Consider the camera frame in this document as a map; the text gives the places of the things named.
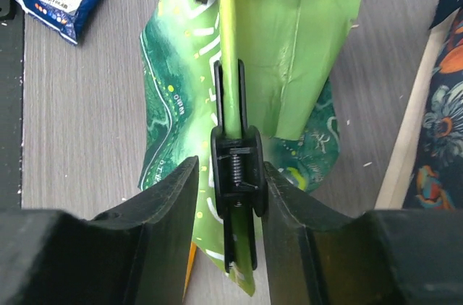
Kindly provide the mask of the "green cat litter bag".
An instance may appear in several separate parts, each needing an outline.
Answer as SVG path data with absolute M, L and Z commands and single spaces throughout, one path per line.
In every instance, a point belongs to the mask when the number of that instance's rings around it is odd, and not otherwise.
M 340 140 L 329 74 L 361 0 L 236 0 L 237 55 L 245 65 L 247 116 L 264 158 L 311 192 L 333 168 Z M 217 123 L 213 65 L 221 58 L 219 0 L 160 0 L 140 36 L 148 189 L 185 158 L 200 161 L 192 242 L 224 267 L 223 221 L 213 190 Z

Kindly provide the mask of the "yellow plastic scoop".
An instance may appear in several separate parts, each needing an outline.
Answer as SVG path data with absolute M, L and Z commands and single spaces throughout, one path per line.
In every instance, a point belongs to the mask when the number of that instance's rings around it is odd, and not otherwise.
M 195 262 L 195 255 L 197 251 L 197 245 L 195 243 L 190 244 L 190 251 L 189 251 L 189 257 L 188 257 L 188 262 L 187 262 L 187 271 L 185 275 L 185 282 L 184 282 L 184 291 L 183 291 L 183 296 L 182 298 L 185 298 L 187 288 L 190 282 L 190 277 L 192 273 L 192 268 Z

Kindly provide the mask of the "black bag clip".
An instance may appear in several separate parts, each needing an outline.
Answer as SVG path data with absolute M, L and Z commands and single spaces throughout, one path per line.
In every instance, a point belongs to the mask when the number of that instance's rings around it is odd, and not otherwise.
M 224 129 L 224 73 L 222 65 L 213 65 L 216 83 L 218 125 L 211 131 L 211 160 L 215 189 L 216 211 L 224 225 L 224 269 L 229 272 L 237 261 L 232 228 L 232 209 L 244 209 L 246 237 L 251 267 L 257 268 L 255 228 L 253 216 L 263 216 L 267 204 L 267 181 L 264 175 L 263 149 L 260 133 L 247 123 L 245 65 L 238 61 L 239 114 L 242 136 L 231 139 Z

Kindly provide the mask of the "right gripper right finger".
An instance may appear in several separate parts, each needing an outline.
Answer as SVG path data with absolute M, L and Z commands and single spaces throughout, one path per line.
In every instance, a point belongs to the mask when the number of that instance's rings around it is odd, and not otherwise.
M 272 304 L 460 304 L 462 212 L 349 218 L 266 165 L 263 239 Z

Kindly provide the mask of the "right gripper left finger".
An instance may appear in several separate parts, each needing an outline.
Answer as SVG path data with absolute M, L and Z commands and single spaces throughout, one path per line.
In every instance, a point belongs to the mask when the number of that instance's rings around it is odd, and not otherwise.
M 180 304 L 192 239 L 197 157 L 92 220 L 1 211 L 3 304 Z

